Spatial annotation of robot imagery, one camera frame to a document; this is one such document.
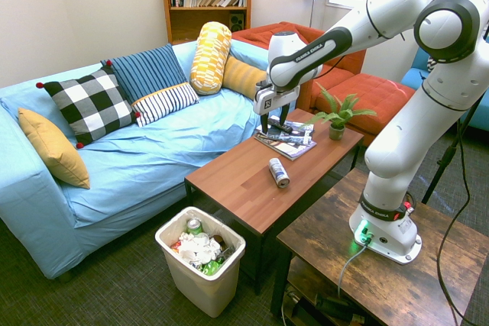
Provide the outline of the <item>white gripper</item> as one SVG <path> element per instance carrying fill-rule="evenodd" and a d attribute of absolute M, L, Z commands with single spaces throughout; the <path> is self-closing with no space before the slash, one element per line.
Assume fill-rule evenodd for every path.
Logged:
<path fill-rule="evenodd" d="M 261 130 L 263 134 L 268 132 L 268 112 L 281 108 L 280 124 L 284 125 L 290 110 L 291 102 L 299 97 L 299 86 L 285 92 L 278 92 L 273 83 L 263 80 L 255 85 L 253 110 L 261 116 Z"/>

